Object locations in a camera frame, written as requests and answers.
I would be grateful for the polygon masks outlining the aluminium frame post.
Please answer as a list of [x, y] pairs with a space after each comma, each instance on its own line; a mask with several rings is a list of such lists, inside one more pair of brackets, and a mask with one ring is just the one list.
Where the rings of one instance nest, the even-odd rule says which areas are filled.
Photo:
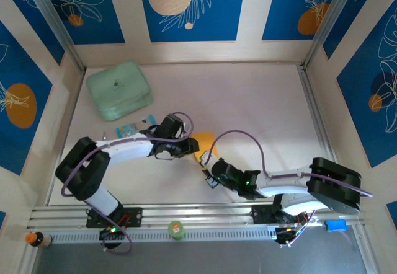
[[41, 15], [46, 20], [46, 23], [51, 28], [51, 31], [59, 41], [64, 51], [68, 54], [71, 61], [81, 72], [82, 75], [86, 72], [86, 67], [78, 54], [73, 40], [71, 39], [65, 25], [61, 21], [58, 13], [56, 12], [51, 0], [33, 0], [38, 7]]
[[343, 10], [347, 0], [332, 0], [323, 21], [319, 25], [319, 29], [314, 35], [313, 41], [310, 48], [301, 63], [304, 71], [307, 71], [310, 64], [313, 62], [317, 52], [322, 47], [323, 43], [327, 39], [330, 31], [334, 27], [336, 20], [338, 19], [341, 11]]

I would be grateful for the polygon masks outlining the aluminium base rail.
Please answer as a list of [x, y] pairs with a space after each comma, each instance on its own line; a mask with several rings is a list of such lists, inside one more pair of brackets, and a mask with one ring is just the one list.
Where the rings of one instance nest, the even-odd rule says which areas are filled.
[[[254, 225], [253, 206], [270, 206], [265, 202], [240, 203], [193, 203], [127, 205], [126, 208], [141, 208], [142, 229], [163, 229], [173, 220], [191, 228], [244, 228]], [[31, 230], [60, 231], [86, 228], [86, 205], [53, 205], [33, 208], [27, 223]]]

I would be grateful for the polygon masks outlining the green tape roll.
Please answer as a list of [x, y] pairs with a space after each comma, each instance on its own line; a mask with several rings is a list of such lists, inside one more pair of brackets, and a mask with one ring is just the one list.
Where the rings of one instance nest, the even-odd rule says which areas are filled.
[[185, 229], [180, 221], [171, 221], [168, 224], [168, 233], [174, 240], [181, 240], [185, 237]]

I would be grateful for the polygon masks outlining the aluminium side rail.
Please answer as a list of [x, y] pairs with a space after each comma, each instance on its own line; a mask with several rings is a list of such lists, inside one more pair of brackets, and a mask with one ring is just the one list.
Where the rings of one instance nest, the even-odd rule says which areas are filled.
[[43, 206], [48, 206], [51, 195], [53, 193], [53, 189], [55, 186], [55, 170], [57, 165], [61, 162], [63, 157], [63, 152], [66, 147], [66, 142], [68, 139], [69, 131], [71, 128], [71, 123], [73, 121], [73, 115], [76, 110], [77, 102], [79, 99], [80, 91], [82, 85], [84, 83], [84, 77], [86, 75], [86, 69], [79, 73], [79, 76], [76, 80], [73, 80], [71, 84], [68, 84], [68, 99], [65, 102], [63, 110], [58, 110], [60, 113], [60, 119], [58, 120], [58, 127], [56, 131], [56, 139], [52, 144], [51, 152], [51, 161], [50, 168], [48, 169], [48, 180], [46, 182], [46, 192], [45, 197], [41, 201]]
[[343, 200], [346, 189], [331, 181], [331, 179], [342, 180], [343, 177], [335, 173], [335, 171], [339, 170], [337, 167], [336, 155], [332, 150], [331, 143], [329, 142], [310, 80], [304, 67], [301, 65], [298, 66], [298, 75], [300, 77], [303, 92], [306, 97], [321, 150], [320, 156], [313, 158], [313, 161], [309, 166], [312, 173], [308, 181], [309, 194], [318, 200], [326, 201], [326, 203]]

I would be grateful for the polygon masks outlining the orange paper sheet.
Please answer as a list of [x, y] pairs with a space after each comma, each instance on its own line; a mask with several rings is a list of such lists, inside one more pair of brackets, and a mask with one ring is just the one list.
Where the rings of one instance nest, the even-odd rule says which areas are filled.
[[191, 135], [198, 142], [199, 150], [193, 153], [196, 162], [201, 166], [202, 155], [209, 151], [213, 142], [215, 141], [215, 135], [211, 131], [196, 132]]

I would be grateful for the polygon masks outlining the blue medical cotton packet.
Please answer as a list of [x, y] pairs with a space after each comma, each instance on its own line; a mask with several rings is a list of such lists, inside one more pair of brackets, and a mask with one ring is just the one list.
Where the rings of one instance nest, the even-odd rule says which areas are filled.
[[156, 124], [157, 122], [155, 120], [155, 117], [153, 115], [148, 115], [136, 122], [132, 122], [127, 125], [116, 128], [115, 132], [118, 138], [126, 138], [131, 135], [135, 135], [139, 133], [141, 130], [145, 130]]

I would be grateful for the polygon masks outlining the small blue box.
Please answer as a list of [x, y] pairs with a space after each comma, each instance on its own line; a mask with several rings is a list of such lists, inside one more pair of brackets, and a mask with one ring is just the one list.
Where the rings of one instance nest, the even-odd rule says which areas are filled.
[[347, 231], [348, 226], [343, 219], [326, 220], [324, 222], [325, 228], [329, 232]]

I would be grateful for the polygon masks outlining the brown bottle with orange cap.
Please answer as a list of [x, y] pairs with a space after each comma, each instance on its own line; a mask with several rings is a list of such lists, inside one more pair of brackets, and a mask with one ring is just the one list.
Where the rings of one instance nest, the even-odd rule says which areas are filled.
[[42, 232], [30, 232], [25, 236], [25, 241], [32, 247], [48, 247], [52, 243], [52, 237]]

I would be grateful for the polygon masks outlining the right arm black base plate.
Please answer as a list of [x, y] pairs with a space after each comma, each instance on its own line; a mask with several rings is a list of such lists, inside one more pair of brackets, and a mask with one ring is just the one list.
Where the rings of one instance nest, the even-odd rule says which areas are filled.
[[290, 215], [273, 205], [254, 205], [251, 208], [254, 224], [306, 224], [308, 217], [304, 213]]

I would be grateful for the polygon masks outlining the mint green medicine bag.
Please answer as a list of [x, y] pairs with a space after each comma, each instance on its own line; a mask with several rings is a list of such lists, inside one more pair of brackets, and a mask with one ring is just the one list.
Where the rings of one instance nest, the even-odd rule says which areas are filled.
[[88, 76], [86, 85], [106, 121], [122, 118], [154, 100], [148, 79], [133, 61], [124, 61]]

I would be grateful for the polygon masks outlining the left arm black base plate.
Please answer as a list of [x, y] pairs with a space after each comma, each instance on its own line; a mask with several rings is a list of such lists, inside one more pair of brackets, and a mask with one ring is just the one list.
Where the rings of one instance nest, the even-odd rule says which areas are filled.
[[[115, 209], [113, 213], [108, 215], [108, 218], [111, 219], [114, 223], [118, 224], [120, 227], [133, 227], [137, 228], [141, 226], [142, 220], [142, 212], [143, 209], [141, 207], [137, 208], [126, 208], [124, 206], [119, 206]], [[105, 228], [108, 226], [112, 226], [112, 223], [108, 220], [104, 219], [98, 213], [93, 211], [92, 209], [86, 210], [87, 228]]]

